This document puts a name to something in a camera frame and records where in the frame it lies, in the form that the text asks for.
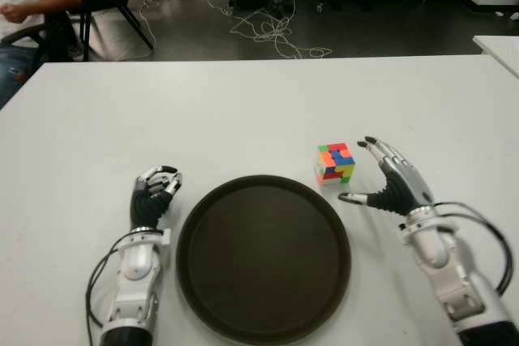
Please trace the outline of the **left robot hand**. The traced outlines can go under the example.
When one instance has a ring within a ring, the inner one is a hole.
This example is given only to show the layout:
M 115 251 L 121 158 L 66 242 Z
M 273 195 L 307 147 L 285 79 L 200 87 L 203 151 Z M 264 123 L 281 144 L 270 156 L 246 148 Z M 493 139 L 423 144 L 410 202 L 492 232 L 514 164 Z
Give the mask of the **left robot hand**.
M 131 194 L 131 229 L 155 229 L 182 186 L 182 174 L 174 167 L 158 165 L 141 173 Z

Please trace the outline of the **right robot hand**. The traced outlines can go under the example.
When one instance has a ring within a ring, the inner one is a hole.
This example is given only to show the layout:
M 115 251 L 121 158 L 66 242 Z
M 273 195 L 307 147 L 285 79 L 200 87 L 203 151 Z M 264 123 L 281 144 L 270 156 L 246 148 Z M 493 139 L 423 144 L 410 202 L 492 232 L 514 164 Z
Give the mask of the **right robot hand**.
M 339 200 L 400 216 L 434 206 L 434 197 L 422 175 L 395 147 L 372 136 L 365 136 L 357 145 L 372 154 L 385 177 L 385 185 L 368 194 L 343 192 L 337 196 Z

